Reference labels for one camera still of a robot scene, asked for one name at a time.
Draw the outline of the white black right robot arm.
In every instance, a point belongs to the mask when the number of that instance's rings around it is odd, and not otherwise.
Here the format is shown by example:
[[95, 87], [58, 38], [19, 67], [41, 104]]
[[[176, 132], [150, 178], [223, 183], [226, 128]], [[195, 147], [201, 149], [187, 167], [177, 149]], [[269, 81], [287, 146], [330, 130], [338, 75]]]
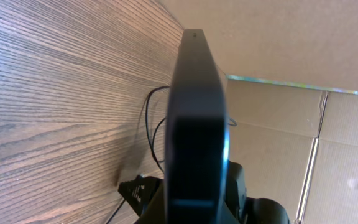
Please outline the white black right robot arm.
[[[118, 192], [139, 216], [137, 223], [165, 223], [163, 180], [142, 177], [119, 184]], [[282, 205], [268, 198], [250, 198], [245, 187], [244, 170], [228, 162], [226, 192], [219, 223], [290, 223]]]

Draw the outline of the blue Galaxy smartphone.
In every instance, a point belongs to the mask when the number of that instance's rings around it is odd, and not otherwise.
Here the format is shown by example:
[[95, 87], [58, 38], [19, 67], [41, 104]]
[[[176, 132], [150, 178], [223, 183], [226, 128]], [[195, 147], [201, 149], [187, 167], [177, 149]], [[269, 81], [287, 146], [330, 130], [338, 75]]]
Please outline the blue Galaxy smartphone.
[[170, 84], [165, 132], [167, 223], [217, 223], [226, 184], [228, 115], [201, 29], [186, 29]]

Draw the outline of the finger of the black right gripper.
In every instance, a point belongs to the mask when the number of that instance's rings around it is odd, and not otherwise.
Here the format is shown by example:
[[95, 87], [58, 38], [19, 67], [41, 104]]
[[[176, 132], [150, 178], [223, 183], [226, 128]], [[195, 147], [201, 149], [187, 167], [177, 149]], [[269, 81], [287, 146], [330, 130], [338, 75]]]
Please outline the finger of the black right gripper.
[[118, 192], [131, 206], [138, 216], [141, 216], [157, 193], [163, 180], [158, 177], [138, 175], [133, 180], [121, 182]]

